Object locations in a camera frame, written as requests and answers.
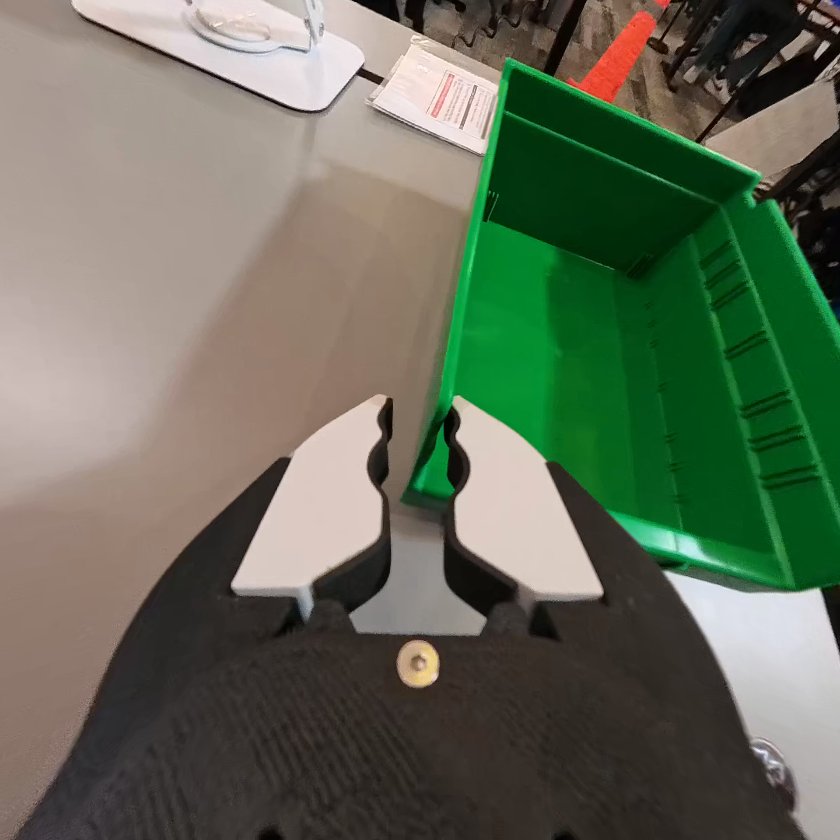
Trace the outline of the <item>grey side table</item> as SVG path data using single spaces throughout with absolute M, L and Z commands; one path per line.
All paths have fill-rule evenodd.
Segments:
M 838 131 L 834 80 L 819 80 L 710 137 L 704 145 L 772 179 Z

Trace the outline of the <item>white monitor stand base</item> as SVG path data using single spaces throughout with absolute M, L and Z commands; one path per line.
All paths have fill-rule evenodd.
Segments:
M 327 109 L 362 50 L 324 27 L 322 2 L 72 1 L 88 22 L 299 112 Z

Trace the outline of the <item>green plastic bin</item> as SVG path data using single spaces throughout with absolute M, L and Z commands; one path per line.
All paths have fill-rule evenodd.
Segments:
M 838 585 L 838 322 L 760 179 L 508 59 L 403 502 L 462 396 L 664 566 Z

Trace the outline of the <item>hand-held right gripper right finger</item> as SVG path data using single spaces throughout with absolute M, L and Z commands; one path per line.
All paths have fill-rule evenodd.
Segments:
M 457 395 L 444 420 L 444 577 L 488 617 L 502 603 L 596 602 L 604 587 L 550 470 L 530 443 Z

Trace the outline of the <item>black pole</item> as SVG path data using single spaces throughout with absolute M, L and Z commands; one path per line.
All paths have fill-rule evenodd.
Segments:
M 586 4 L 586 1 L 549 2 L 545 13 L 546 24 L 556 18 L 555 22 L 558 25 L 543 67 L 543 72 L 546 75 L 555 77 L 565 52 L 571 43 L 572 36 L 580 23 Z

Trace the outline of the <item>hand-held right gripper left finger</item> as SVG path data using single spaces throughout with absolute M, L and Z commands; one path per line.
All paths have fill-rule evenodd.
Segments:
M 393 401 L 373 395 L 322 426 L 289 457 L 231 582 L 247 597 L 286 597 L 304 620 L 322 601 L 352 613 L 391 569 Z

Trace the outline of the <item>silver round desk fastener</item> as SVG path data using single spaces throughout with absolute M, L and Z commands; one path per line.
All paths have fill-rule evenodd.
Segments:
M 795 776 L 782 751 L 766 738 L 751 738 L 753 756 L 761 763 L 766 780 L 787 812 L 795 812 L 798 800 Z

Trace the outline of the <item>bagged paper instruction sheet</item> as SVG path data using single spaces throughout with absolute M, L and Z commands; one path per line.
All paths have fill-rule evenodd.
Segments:
M 482 156 L 498 90 L 498 81 L 444 58 L 421 40 L 408 47 L 366 102 L 395 121 Z

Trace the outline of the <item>grey desk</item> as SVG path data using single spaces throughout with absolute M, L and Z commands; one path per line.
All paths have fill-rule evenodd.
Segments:
M 2 838 L 838 838 L 823 589 L 664 566 L 548 460 L 603 598 L 449 589 L 403 492 L 485 156 L 373 79 L 308 116 L 2 2 Z M 233 593 L 377 394 L 382 589 Z

